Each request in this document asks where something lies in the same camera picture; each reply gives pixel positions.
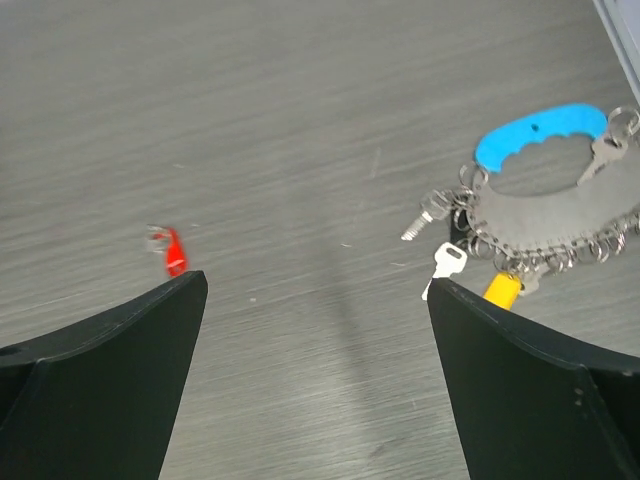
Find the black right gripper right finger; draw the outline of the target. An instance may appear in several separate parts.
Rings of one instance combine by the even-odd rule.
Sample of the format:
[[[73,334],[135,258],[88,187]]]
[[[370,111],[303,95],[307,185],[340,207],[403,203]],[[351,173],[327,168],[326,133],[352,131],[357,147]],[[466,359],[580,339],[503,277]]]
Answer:
[[[472,479],[636,479],[639,360],[449,279],[427,304]]]

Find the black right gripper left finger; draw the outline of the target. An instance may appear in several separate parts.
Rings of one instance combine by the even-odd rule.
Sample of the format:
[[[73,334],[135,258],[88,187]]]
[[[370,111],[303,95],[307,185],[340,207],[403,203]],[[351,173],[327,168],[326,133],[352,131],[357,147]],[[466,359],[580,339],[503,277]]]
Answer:
[[[160,475],[208,294],[200,271],[1,351],[5,479]]]

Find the steel key organizer blue handle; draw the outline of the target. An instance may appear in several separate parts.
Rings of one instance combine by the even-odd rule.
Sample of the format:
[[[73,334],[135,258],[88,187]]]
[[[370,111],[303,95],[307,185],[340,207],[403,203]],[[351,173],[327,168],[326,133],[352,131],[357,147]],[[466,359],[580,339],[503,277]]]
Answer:
[[[589,181],[556,192],[507,195],[490,184],[506,160],[553,137],[610,134],[628,143],[623,158]],[[501,270],[527,273],[547,265],[566,271],[577,262],[603,263],[639,232],[639,111],[608,114],[584,103],[565,104],[513,120],[487,133],[475,150],[471,180],[450,214],[450,237]]]

